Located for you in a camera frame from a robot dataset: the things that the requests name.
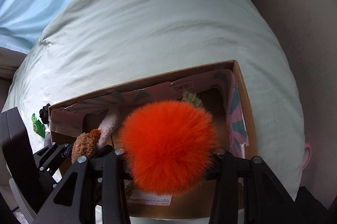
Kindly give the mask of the pink object beside bed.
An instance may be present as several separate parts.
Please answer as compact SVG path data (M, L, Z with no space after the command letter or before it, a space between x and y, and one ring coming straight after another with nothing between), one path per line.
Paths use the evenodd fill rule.
M312 158L312 147L309 142L304 145L303 170L307 168Z

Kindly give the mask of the green wet wipes pack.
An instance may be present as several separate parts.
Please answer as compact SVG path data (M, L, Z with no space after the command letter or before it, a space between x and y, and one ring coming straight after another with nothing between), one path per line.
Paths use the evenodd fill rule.
M32 114L32 123L33 123L33 130L36 134L40 137L45 138L45 125L36 117L35 114Z

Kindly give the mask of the cardboard box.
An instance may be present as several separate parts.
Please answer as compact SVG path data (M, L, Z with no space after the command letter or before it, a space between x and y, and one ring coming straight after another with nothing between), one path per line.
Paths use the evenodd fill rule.
M134 221L207 218L215 179L203 178L224 150L257 154L250 100L237 61L155 75L90 92L49 109L52 139L96 129L112 108L119 123L108 145L125 148L125 188Z

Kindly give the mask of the pale green bed sheet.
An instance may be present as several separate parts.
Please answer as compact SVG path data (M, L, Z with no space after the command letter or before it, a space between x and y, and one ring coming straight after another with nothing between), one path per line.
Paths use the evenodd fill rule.
M46 103L230 59L245 80L258 153L295 197L304 155L298 88L251 0L72 0L26 53L4 108L17 107L31 127Z

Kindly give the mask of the brown plush toy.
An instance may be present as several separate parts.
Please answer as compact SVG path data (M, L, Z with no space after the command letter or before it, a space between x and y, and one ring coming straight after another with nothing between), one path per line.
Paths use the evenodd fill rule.
M76 138L72 147L71 162L75 163L80 156L90 158L96 155L106 146L108 138L111 137L119 125L119 108L112 106L97 129L93 129L89 133L81 133Z

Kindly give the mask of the orange fluffy pompom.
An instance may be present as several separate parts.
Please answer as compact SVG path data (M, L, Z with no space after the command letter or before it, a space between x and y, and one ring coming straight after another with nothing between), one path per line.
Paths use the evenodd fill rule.
M153 102L132 111L122 123L119 141L136 186L156 195L195 188L203 181L218 146L212 115L176 100Z

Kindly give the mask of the black hair scrunchie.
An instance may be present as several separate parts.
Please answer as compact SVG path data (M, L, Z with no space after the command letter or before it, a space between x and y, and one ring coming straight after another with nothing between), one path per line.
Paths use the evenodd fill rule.
M39 110L39 117L43 124L49 124L49 106L48 103Z

